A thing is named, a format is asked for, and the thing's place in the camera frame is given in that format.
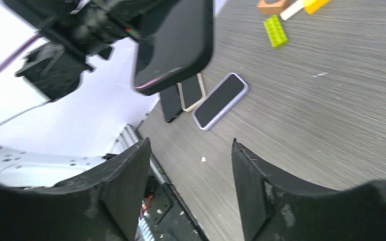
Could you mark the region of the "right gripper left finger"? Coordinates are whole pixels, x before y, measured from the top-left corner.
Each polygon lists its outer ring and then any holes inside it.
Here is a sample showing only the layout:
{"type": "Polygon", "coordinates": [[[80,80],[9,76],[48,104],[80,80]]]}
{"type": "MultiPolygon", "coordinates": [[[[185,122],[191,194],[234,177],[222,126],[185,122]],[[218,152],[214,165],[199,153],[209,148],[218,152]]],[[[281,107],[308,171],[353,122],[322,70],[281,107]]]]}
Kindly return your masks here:
{"type": "Polygon", "coordinates": [[[0,184],[0,240],[133,240],[150,154],[144,138],[53,187],[0,184]]]}

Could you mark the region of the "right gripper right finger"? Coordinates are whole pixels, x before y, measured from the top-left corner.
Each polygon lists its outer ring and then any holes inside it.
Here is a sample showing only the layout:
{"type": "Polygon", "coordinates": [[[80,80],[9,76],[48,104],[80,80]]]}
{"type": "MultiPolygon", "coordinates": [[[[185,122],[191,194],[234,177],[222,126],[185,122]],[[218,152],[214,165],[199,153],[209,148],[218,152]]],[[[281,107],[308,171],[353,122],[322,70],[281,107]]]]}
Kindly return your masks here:
{"type": "Polygon", "coordinates": [[[301,179],[232,143],[246,240],[386,240],[386,180],[339,191],[301,179]]]}

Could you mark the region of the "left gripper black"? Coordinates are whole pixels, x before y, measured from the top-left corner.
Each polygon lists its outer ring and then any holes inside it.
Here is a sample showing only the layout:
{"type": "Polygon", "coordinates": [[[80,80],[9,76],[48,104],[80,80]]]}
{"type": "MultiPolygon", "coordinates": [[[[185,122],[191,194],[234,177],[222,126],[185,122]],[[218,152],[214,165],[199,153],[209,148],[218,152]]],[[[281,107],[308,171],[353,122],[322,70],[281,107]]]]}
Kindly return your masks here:
{"type": "Polygon", "coordinates": [[[111,45],[136,30],[139,20],[162,1],[4,1],[51,42],[73,54],[109,59],[111,45]]]}

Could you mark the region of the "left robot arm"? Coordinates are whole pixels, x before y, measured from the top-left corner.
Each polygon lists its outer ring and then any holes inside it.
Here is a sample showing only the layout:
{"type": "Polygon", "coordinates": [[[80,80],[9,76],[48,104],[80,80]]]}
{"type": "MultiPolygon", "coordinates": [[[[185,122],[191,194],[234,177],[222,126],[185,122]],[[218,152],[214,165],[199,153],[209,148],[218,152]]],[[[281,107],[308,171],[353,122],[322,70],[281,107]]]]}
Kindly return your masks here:
{"type": "MultiPolygon", "coordinates": [[[[88,56],[109,59],[112,45],[130,37],[139,41],[136,17],[158,1],[5,1],[37,29],[0,65],[0,127],[80,87],[83,72],[92,72],[88,56]]],[[[0,184],[10,187],[50,187],[102,163],[98,157],[71,157],[0,151],[0,184]]]]}

